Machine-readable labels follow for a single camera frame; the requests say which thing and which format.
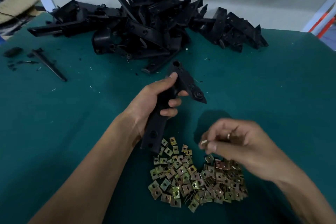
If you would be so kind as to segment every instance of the green mat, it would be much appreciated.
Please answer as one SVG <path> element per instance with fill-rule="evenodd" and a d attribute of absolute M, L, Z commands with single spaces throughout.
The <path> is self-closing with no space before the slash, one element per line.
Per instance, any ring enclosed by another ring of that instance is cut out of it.
<path fill-rule="evenodd" d="M 29 26 L 43 25 L 42 14 Z M 309 33 L 266 30 L 268 48 L 222 50 L 189 31 L 192 44 L 176 57 L 198 81 L 208 104 L 183 99 L 166 137 L 187 144 L 201 168 L 200 135 L 220 117 L 254 120 L 336 206 L 334 171 L 336 55 Z M 25 28 L 1 52 L 19 46 L 13 60 L 29 60 L 43 48 L 68 82 L 42 64 L 7 67 L 0 57 L 0 223 L 25 223 L 61 186 L 114 117 L 146 84 L 164 77 L 144 74 L 145 60 L 95 55 L 92 32 L 72 38 L 36 38 Z M 288 206 L 273 184 L 246 173 L 250 196 L 242 202 L 209 203 L 192 214 L 154 201 L 148 190 L 153 159 L 138 147 L 115 189 L 105 223 L 281 223 Z"/>

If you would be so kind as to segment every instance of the skin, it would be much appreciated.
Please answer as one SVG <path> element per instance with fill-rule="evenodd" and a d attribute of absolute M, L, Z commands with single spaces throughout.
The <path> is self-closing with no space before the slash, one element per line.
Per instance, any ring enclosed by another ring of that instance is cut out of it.
<path fill-rule="evenodd" d="M 125 163 L 144 134 L 157 95 L 173 86 L 176 79 L 177 74 L 172 73 L 143 88 L 29 224 L 102 223 Z M 179 96 L 187 96 L 187 92 L 181 91 Z M 171 108 L 160 114 L 173 117 L 180 104 L 181 99 L 171 99 Z M 231 142 L 222 142 L 229 133 Z M 207 153 L 234 159 L 261 179 L 273 181 L 304 223 L 336 223 L 333 210 L 317 187 L 256 123 L 221 119 L 203 134 L 203 140 L 209 141 Z"/>

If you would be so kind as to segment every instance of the black cable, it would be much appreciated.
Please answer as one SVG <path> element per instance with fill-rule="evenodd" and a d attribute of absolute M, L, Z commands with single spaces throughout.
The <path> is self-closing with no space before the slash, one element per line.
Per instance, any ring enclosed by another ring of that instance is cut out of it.
<path fill-rule="evenodd" d="M 5 14 L 5 13 L 2 13 L 2 12 L 0 12 L 0 14 L 10 16 L 10 17 L 12 17 L 12 18 L 17 19 L 19 22 L 21 22 L 21 23 L 23 23 L 23 24 L 26 24 L 26 22 L 22 21 L 21 19 L 19 19 L 18 17 L 14 16 L 14 15 L 11 15 L 11 14 Z"/>

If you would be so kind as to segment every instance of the person's left hand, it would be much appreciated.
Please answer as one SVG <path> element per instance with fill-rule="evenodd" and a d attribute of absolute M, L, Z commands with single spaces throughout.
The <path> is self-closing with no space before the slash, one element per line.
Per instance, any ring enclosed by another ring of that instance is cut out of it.
<path fill-rule="evenodd" d="M 176 79 L 177 73 L 174 72 L 170 75 L 170 77 L 145 86 L 125 109 L 124 112 L 132 117 L 132 120 L 135 122 L 138 133 L 141 137 L 144 135 L 148 117 L 156 106 L 158 94 L 173 86 Z M 187 96 L 188 93 L 183 90 L 179 92 L 178 95 Z M 182 100 L 180 98 L 170 99 L 168 104 L 171 108 L 161 110 L 160 114 L 170 118 L 174 117 L 177 115 L 176 107 L 178 107 L 181 103 Z"/>

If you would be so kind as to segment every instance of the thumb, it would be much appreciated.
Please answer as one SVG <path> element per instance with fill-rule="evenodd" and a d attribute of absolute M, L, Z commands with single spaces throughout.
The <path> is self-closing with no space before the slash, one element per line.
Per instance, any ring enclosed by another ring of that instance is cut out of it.
<path fill-rule="evenodd" d="M 150 89 L 152 91 L 153 94 L 159 94 L 167 89 L 169 89 L 170 87 L 172 87 L 174 85 L 174 83 L 177 80 L 177 73 L 173 72 L 169 77 L 160 80 L 158 82 L 154 82 L 152 84 L 150 84 Z"/>
<path fill-rule="evenodd" d="M 244 146 L 219 141 L 212 141 L 208 143 L 207 149 L 226 158 L 227 160 L 233 159 L 240 162 L 241 164 L 244 164 L 244 159 L 246 159 L 248 152 L 248 149 Z"/>

